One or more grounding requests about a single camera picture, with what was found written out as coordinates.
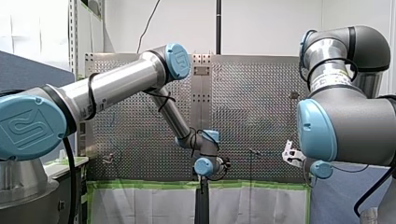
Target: black cable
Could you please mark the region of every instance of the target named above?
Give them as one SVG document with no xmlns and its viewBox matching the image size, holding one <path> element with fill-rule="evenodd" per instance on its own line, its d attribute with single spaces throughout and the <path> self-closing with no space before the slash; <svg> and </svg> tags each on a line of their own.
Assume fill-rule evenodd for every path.
<svg viewBox="0 0 396 224">
<path fill-rule="evenodd" d="M 359 207 L 361 206 L 364 201 L 366 201 L 382 184 L 387 181 L 387 179 L 392 175 L 392 173 L 396 169 L 396 154 L 393 156 L 393 160 L 390 163 L 390 168 L 387 170 L 387 172 L 369 189 L 367 192 L 363 194 L 359 198 L 359 200 L 355 203 L 355 206 L 353 206 L 353 211 L 355 212 L 356 216 L 360 217 L 361 214 L 359 213 Z"/>
<path fill-rule="evenodd" d="M 329 62 L 329 61 L 344 61 L 345 64 L 350 64 L 350 69 L 354 72 L 353 77 L 350 79 L 351 81 L 354 81 L 355 78 L 358 76 L 359 68 L 358 68 L 358 66 L 357 66 L 352 60 L 349 60 L 349 59 L 347 59 L 347 58 L 328 58 L 328 59 L 325 59 L 325 60 L 320 61 L 319 63 L 315 64 L 315 66 L 313 66 L 313 67 L 310 69 L 310 71 L 309 71 L 309 73 L 308 73 L 308 76 L 306 77 L 306 85 L 307 85 L 307 87 L 308 87 L 308 89 L 309 89 L 310 91 L 311 91 L 311 80 L 310 80 L 310 79 L 311 79 L 311 77 L 312 77 L 312 74 L 314 73 L 314 71 L 315 71 L 319 66 L 321 66 L 321 65 L 323 65 L 323 64 L 325 64 L 325 63 L 327 63 L 327 62 Z"/>
<path fill-rule="evenodd" d="M 73 156 L 73 150 L 70 146 L 69 139 L 64 138 L 64 149 L 66 149 L 67 159 L 69 160 L 70 169 L 70 213 L 69 213 L 69 224 L 74 224 L 77 206 L 77 180 L 76 180 L 76 165 Z"/>
<path fill-rule="evenodd" d="M 96 102 L 95 102 L 95 97 L 93 95 L 92 82 L 93 82 L 93 78 L 98 74 L 99 73 L 92 73 L 90 75 L 90 77 L 88 78 L 88 97 L 90 98 L 90 101 L 91 101 L 92 112 L 86 120 L 93 119 L 96 115 Z"/>
<path fill-rule="evenodd" d="M 221 177 L 216 178 L 216 179 L 212 179 L 210 177 L 206 177 L 206 179 L 208 179 L 210 181 L 219 181 L 219 180 L 222 180 L 227 175 L 227 172 L 228 172 L 228 168 L 224 168 L 224 173 L 223 173 L 223 175 Z"/>
<path fill-rule="evenodd" d="M 193 157 L 195 152 L 195 147 L 197 146 L 197 131 L 192 127 L 190 127 L 190 129 L 194 131 L 194 135 L 190 138 L 190 148 L 192 148 L 191 157 Z"/>
<path fill-rule="evenodd" d="M 9 91 L 0 91 L 0 97 L 17 94 L 23 92 L 24 90 L 9 90 Z"/>
<path fill-rule="evenodd" d="M 303 41 L 300 43 L 300 45 L 301 45 L 301 46 L 300 46 L 301 50 L 300 50 L 300 61 L 299 61 L 299 64 L 298 64 L 298 72 L 299 72 L 299 74 L 300 74 L 300 78 L 301 78 L 304 82 L 307 82 L 307 79 L 306 79 L 306 78 L 304 77 L 304 75 L 303 75 L 305 44 L 306 44 L 306 40 L 308 39 L 308 37 L 309 37 L 311 34 L 315 33 L 315 32 L 316 32 L 316 30 L 309 30 L 309 31 L 307 31 L 307 32 L 305 33 L 305 36 L 304 36 Z"/>
<path fill-rule="evenodd" d="M 139 53 L 140 47 L 141 47 L 141 45 L 142 45 L 143 36 L 145 36 L 146 31 L 147 31 L 148 28 L 149 28 L 149 23 L 151 22 L 151 19 L 152 19 L 152 17 L 154 16 L 155 11 L 157 10 L 157 6 L 160 4 L 160 1 L 161 1 L 161 0 L 158 0 L 157 3 L 155 4 L 155 7 L 154 7 L 154 9 L 152 10 L 151 15 L 150 15 L 149 18 L 148 18 L 148 23 L 147 23 L 147 25 L 146 25 L 146 28 L 145 28 L 145 30 L 143 31 L 142 35 L 140 36 L 139 45 L 137 46 L 137 53 Z"/>
<path fill-rule="evenodd" d="M 158 95 L 155 93 L 151 93 L 151 92 L 146 92 L 146 94 L 151 95 L 151 96 L 156 96 L 156 97 L 162 97 L 165 98 L 165 101 L 163 102 L 163 104 L 160 106 L 160 108 L 158 108 L 158 112 L 161 112 L 161 110 L 163 109 L 163 107 L 166 105 L 166 103 L 168 103 L 169 100 L 176 102 L 175 98 L 171 97 L 171 92 L 168 92 L 167 96 L 164 95 Z"/>
<path fill-rule="evenodd" d="M 336 166 L 333 166 L 333 165 L 332 165 L 332 168 L 334 168 L 334 169 L 336 169 L 336 170 L 339 170 L 339 171 L 342 171 L 342 172 L 355 174 L 355 173 L 359 173 L 359 172 L 363 172 L 363 171 L 367 170 L 367 168 L 369 168 L 369 166 L 370 166 L 370 165 L 366 165 L 366 166 L 364 166 L 363 168 L 361 168 L 361 169 L 359 169 L 359 170 L 354 170 L 354 171 L 344 170 L 344 169 L 342 169 L 342 168 L 339 168 L 339 167 L 336 167 Z"/>
</svg>

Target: green tape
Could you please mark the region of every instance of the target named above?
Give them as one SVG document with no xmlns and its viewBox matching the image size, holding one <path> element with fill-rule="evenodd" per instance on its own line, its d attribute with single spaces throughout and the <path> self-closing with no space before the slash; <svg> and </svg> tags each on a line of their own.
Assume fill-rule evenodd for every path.
<svg viewBox="0 0 396 224">
<path fill-rule="evenodd" d="M 144 180 L 109 180 L 109 181 L 89 181 L 88 186 L 94 189 L 196 189 L 199 188 L 198 182 L 176 181 L 176 182 L 157 182 Z M 221 180 L 210 182 L 212 189 L 238 189 L 242 187 L 253 187 L 260 189 L 290 189 L 307 190 L 308 186 L 302 184 L 287 184 L 265 181 L 248 180 Z"/>
<path fill-rule="evenodd" d="M 311 192 L 312 189 L 309 188 L 306 185 L 307 189 L 306 189 L 306 208 L 305 208 L 305 223 L 306 224 L 310 224 L 311 223 Z"/>
</svg>

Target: white wall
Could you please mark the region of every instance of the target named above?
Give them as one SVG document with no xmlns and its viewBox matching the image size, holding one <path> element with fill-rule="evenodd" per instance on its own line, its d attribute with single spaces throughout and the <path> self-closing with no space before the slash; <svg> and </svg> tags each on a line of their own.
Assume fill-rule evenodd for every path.
<svg viewBox="0 0 396 224">
<path fill-rule="evenodd" d="M 157 0 L 106 0 L 105 51 L 136 52 Z M 222 1 L 222 54 L 298 55 L 308 29 L 368 25 L 396 51 L 396 0 L 226 0 Z M 188 53 L 215 52 L 216 0 L 161 1 L 141 50 L 170 42 Z M 396 69 L 389 69 L 391 74 Z M 396 91 L 396 78 L 383 76 L 380 93 Z"/>
<path fill-rule="evenodd" d="M 156 0 L 106 0 L 108 36 L 105 49 L 136 52 Z M 297 55 L 308 29 L 320 29 L 318 0 L 222 1 L 222 53 Z M 169 42 L 188 53 L 215 52 L 216 0 L 161 1 L 146 33 L 142 49 Z"/>
<path fill-rule="evenodd" d="M 353 25 L 371 26 L 395 48 L 391 42 L 393 2 L 394 0 L 323 0 L 322 27 L 327 30 Z M 389 77 L 393 76 L 389 72 L 384 73 L 380 94 L 392 92 Z"/>
<path fill-rule="evenodd" d="M 222 54 L 298 55 L 309 29 L 321 29 L 318 0 L 222 1 Z"/>
<path fill-rule="evenodd" d="M 136 52 L 139 36 L 143 33 L 156 2 L 157 0 L 106 0 L 108 37 L 105 38 L 105 49 L 114 49 L 117 53 Z M 161 1 L 143 39 L 141 50 L 178 42 L 189 53 L 213 52 L 215 4 L 216 1 L 213 0 Z"/>
</svg>

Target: blue panel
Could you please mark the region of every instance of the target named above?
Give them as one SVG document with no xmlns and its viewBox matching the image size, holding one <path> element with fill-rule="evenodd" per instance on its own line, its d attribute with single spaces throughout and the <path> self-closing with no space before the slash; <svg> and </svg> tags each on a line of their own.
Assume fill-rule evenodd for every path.
<svg viewBox="0 0 396 224">
<path fill-rule="evenodd" d="M 189 75 L 191 62 L 187 51 L 179 44 L 168 44 L 165 60 L 174 80 L 181 80 Z"/>
<path fill-rule="evenodd" d="M 55 149 L 64 138 L 66 119 L 44 98 L 11 95 L 0 98 L 0 160 L 26 161 Z"/>
<path fill-rule="evenodd" d="M 194 164 L 195 173 L 201 176 L 210 176 L 213 174 L 213 164 L 207 158 L 200 158 Z"/>
<path fill-rule="evenodd" d="M 202 137 L 204 137 L 205 139 L 209 141 L 215 140 L 216 143 L 220 142 L 220 136 L 218 131 L 204 130 L 204 132 L 205 133 L 202 133 Z"/>
<path fill-rule="evenodd" d="M 359 170 L 363 166 L 337 164 L 346 170 Z M 353 206 L 385 172 L 386 168 L 373 167 L 350 174 L 334 170 L 329 179 L 318 179 L 312 188 L 311 224 L 360 224 L 359 218 L 353 212 Z M 390 179 L 376 190 L 361 206 L 361 210 L 378 207 Z"/>
<path fill-rule="evenodd" d="M 300 149 L 306 157 L 333 161 L 337 156 L 337 140 L 329 116 L 312 99 L 298 104 L 298 134 Z"/>
</svg>

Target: metal frame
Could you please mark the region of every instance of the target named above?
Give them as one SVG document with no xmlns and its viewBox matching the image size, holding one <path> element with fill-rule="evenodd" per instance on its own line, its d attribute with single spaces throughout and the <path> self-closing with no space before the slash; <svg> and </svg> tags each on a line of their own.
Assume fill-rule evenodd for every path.
<svg viewBox="0 0 396 224">
<path fill-rule="evenodd" d="M 134 59 L 134 57 L 137 56 L 135 54 L 103 54 L 103 53 L 86 54 L 86 74 L 91 74 L 93 72 L 92 67 L 95 65 L 96 61 L 100 61 L 101 63 L 108 63 L 108 64 L 119 63 L 119 62 L 128 63 L 131 62 Z M 219 154 L 220 156 L 229 156 L 233 162 L 232 170 L 227 175 L 228 179 L 251 178 L 254 180 L 303 183 L 304 179 L 301 170 L 288 166 L 286 163 L 284 164 L 281 163 L 283 161 L 281 161 L 281 156 L 280 156 L 280 153 L 284 147 L 283 141 L 285 141 L 286 144 L 287 138 L 290 137 L 290 133 L 285 133 L 284 128 L 287 128 L 287 130 L 291 132 L 293 132 L 293 130 L 295 129 L 294 127 L 296 125 L 295 120 L 293 120 L 292 123 L 289 123 L 286 122 L 286 119 L 289 119 L 289 115 L 294 115 L 294 113 L 290 113 L 289 110 L 290 109 L 294 110 L 295 105 L 297 103 L 297 101 L 292 102 L 285 95 L 281 96 L 280 94 L 284 94 L 286 92 L 285 90 L 287 90 L 288 88 L 291 90 L 297 90 L 297 92 L 301 94 L 300 99 L 302 99 L 302 97 L 305 97 L 307 94 L 307 91 L 305 89 L 305 84 L 301 82 L 298 77 L 298 73 L 297 73 L 298 59 L 296 57 L 222 56 L 222 55 L 220 56 L 220 55 L 208 55 L 208 54 L 193 54 L 191 55 L 191 62 L 192 62 L 192 69 L 191 69 L 192 76 L 190 82 L 191 85 L 189 86 L 191 90 L 190 90 L 190 95 L 188 96 L 191 101 L 191 104 L 187 111 L 186 108 L 182 108 L 182 109 L 184 110 L 184 113 L 186 112 L 189 113 L 190 120 L 188 121 L 191 123 L 191 127 L 194 127 L 197 130 L 217 129 L 218 131 L 220 131 L 222 136 L 221 137 L 222 141 L 220 143 L 221 150 Z M 257 78 L 258 73 L 259 75 L 262 74 L 263 76 L 267 76 L 265 78 L 269 78 L 267 80 L 259 77 L 261 79 L 260 79 L 260 83 L 257 83 L 257 85 L 261 85 L 261 87 L 259 88 L 259 90 L 256 91 L 260 91 L 258 92 L 258 94 L 260 95 L 260 97 L 264 97 L 264 100 L 268 98 L 268 102 L 263 105 L 263 102 L 261 101 L 260 97 L 259 99 L 255 99 L 257 102 L 253 103 L 256 104 L 254 105 L 256 107 L 254 107 L 255 111 L 253 112 L 254 113 L 253 117 L 254 118 L 257 117 L 258 119 L 260 118 L 267 119 L 267 117 L 264 115 L 276 111 L 277 111 L 276 113 L 279 113 L 278 120 L 264 120 L 265 121 L 263 124 L 264 126 L 262 126 L 264 130 L 262 130 L 262 135 L 258 135 L 258 133 L 260 132 L 260 127 L 257 126 L 255 129 L 256 131 L 254 131 L 257 133 L 254 133 L 254 135 L 251 137 L 245 136 L 243 143 L 244 143 L 244 147 L 246 148 L 239 148 L 237 146 L 238 144 L 227 142 L 227 138 L 233 137 L 233 134 L 235 134 L 235 132 L 240 132 L 241 134 L 244 134 L 246 130 L 235 131 L 233 130 L 233 126 L 228 127 L 227 125 L 225 127 L 231 129 L 224 130 L 224 124 L 227 124 L 228 121 L 220 120 L 215 122 L 214 119 L 220 118 L 219 114 L 217 114 L 219 113 L 219 111 L 212 111 L 212 109 L 214 108 L 219 110 L 219 102 L 222 102 L 222 104 L 224 104 L 224 101 L 220 99 L 221 97 L 225 97 L 225 96 L 226 98 L 233 97 L 232 95 L 225 95 L 225 96 L 221 95 L 219 92 L 221 88 L 224 89 L 224 87 L 219 86 L 220 85 L 218 80 L 219 71 L 222 71 L 223 69 L 224 70 L 229 69 L 228 66 L 230 64 L 237 66 L 235 69 L 239 69 L 238 70 L 239 73 L 241 71 L 244 71 L 243 69 L 245 68 L 243 66 L 250 66 L 250 67 L 253 66 L 253 68 L 256 69 L 253 71 L 254 72 L 253 75 L 256 77 L 253 78 Z M 273 72 L 278 72 L 279 77 L 272 76 L 271 74 L 273 74 Z M 234 85 L 237 85 L 236 91 L 241 91 L 239 89 L 241 88 L 240 80 L 244 80 L 244 79 L 238 79 L 238 80 L 236 80 Z M 285 85 L 287 85 L 286 89 L 281 88 L 282 82 L 284 82 Z M 274 89 L 274 86 L 280 87 L 279 90 Z M 230 108 L 233 107 L 232 103 L 230 102 L 227 103 L 227 102 L 228 100 L 225 101 L 226 105 L 224 106 Z M 238 120 L 230 120 L 230 122 L 228 123 L 232 123 L 232 122 L 236 123 L 238 122 Z M 274 127 L 276 133 L 268 133 L 268 131 L 267 133 L 265 132 L 265 127 L 266 127 L 265 125 L 267 124 L 277 125 L 278 123 L 288 126 Z M 79 140 L 86 140 L 85 146 L 87 150 L 90 151 L 95 151 L 94 150 L 95 142 L 93 139 L 93 135 L 90 135 L 90 133 L 92 133 L 93 125 L 94 124 L 92 123 L 87 123 L 85 127 L 86 135 L 85 136 L 82 135 L 81 139 L 79 139 Z M 263 152 L 262 155 L 259 157 L 254 157 L 254 160 L 251 160 L 250 159 L 251 151 L 249 150 L 249 147 L 251 147 L 251 149 L 253 149 L 254 151 Z M 271 167 L 273 167 L 274 169 L 268 169 L 268 167 L 266 168 L 265 167 L 266 164 L 270 164 L 271 162 L 276 161 L 277 155 L 279 155 L 279 161 L 277 161 L 276 168 L 274 168 L 273 165 Z M 278 169 L 281 171 L 278 175 L 271 175 L 271 172 L 274 172 Z"/>
<path fill-rule="evenodd" d="M 78 79 L 78 1 L 69 0 L 70 67 L 76 79 Z"/>
</svg>

